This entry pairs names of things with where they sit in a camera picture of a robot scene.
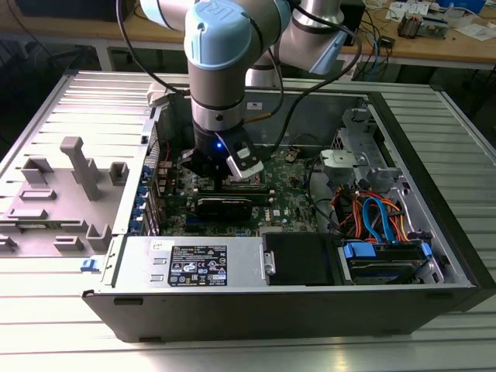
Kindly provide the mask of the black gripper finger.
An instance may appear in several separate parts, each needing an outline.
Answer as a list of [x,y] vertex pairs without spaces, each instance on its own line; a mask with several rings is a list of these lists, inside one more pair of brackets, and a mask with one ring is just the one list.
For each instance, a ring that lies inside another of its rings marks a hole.
[[180,165],[199,177],[213,181],[215,191],[222,189],[223,181],[229,176],[229,167],[224,158],[207,156],[196,148],[181,153]]

